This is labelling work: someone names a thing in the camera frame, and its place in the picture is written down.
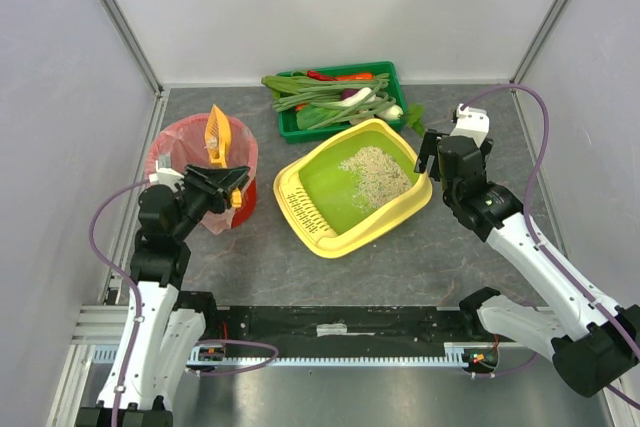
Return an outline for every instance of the green plastic tray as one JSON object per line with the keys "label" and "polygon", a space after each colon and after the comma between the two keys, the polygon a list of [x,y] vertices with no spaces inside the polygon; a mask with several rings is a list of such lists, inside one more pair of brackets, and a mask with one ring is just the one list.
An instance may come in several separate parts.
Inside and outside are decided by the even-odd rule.
{"label": "green plastic tray", "polygon": [[[396,105],[402,107],[404,112],[407,111],[407,104],[404,100],[404,95],[402,94],[402,89],[400,88],[398,75],[396,74],[396,68],[394,67],[393,62],[369,62],[366,64],[342,65],[339,67],[326,67],[322,69],[308,70],[315,70],[316,72],[331,76],[358,74],[360,72],[371,72],[374,75],[389,74],[389,86],[385,91],[391,97],[396,99]],[[289,77],[291,72],[280,72],[278,75]],[[391,122],[388,122],[388,124],[393,130],[400,132],[404,126],[404,121],[392,120]],[[332,135],[351,127],[349,122],[345,122],[342,124],[323,127],[321,129],[299,130],[296,124],[295,109],[289,109],[285,112],[278,113],[278,125],[280,127],[280,135],[284,137],[288,144],[299,144],[301,142],[312,142],[314,140],[326,140]]]}

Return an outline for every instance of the gray floor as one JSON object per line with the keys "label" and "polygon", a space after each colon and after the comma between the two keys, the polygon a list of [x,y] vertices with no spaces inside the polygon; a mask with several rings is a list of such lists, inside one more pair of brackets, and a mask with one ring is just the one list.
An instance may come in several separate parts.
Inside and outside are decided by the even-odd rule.
{"label": "gray floor", "polygon": [[[431,128],[451,129],[451,110],[482,89],[478,85],[407,86],[407,102],[426,107]],[[217,103],[242,120],[258,140],[258,205],[237,229],[212,235],[198,227],[189,237],[193,252],[185,290],[212,291],[220,304],[245,305],[441,305],[454,306],[483,286],[500,289],[515,301],[540,299],[504,259],[481,243],[451,215],[435,186],[431,202],[391,232],[336,260],[312,254],[298,240],[273,195],[276,174],[318,143],[288,145],[278,133],[266,88],[173,89],[163,127]],[[524,134],[508,92],[476,107],[491,116],[495,140],[490,179],[522,197],[532,167]],[[420,140],[403,137],[418,149]],[[552,236],[541,195],[535,196],[536,222]]]}

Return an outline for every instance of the red chili pepper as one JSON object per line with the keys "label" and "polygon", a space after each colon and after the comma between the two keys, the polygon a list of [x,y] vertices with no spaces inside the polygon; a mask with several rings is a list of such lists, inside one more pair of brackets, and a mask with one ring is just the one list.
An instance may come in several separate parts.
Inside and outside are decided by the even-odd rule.
{"label": "red chili pepper", "polygon": [[309,77],[310,79],[316,79],[316,80],[336,80],[335,77],[331,77],[330,75],[324,75],[321,74],[320,72],[316,72],[315,70],[307,70],[307,77]]}

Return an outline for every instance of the yellow plastic scoop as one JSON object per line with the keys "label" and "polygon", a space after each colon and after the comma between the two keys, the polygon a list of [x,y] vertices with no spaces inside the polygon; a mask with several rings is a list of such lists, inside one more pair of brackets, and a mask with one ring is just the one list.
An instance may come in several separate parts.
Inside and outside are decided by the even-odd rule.
{"label": "yellow plastic scoop", "polygon": [[[229,119],[220,108],[213,104],[204,131],[204,142],[209,153],[211,165],[227,168],[227,154],[231,147],[231,126]],[[231,193],[231,206],[242,207],[242,192],[239,189]]]}

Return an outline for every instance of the red bucket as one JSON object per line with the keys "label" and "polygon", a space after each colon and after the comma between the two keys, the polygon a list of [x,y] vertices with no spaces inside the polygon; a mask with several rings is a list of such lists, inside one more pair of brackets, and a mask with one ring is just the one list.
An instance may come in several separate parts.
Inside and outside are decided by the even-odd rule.
{"label": "red bucket", "polygon": [[[238,227],[253,213],[257,202],[256,169],[258,167],[258,143],[249,128],[235,117],[229,117],[231,127],[231,147],[227,154],[229,167],[249,167],[249,181],[242,191],[242,207],[230,209],[223,214],[207,213],[203,226],[214,234]],[[196,114],[182,119],[164,129],[149,149],[145,162],[145,176],[155,172],[156,160],[160,155],[169,154],[171,168],[184,172],[187,164],[198,167],[211,167],[204,142],[204,131],[209,114]]]}

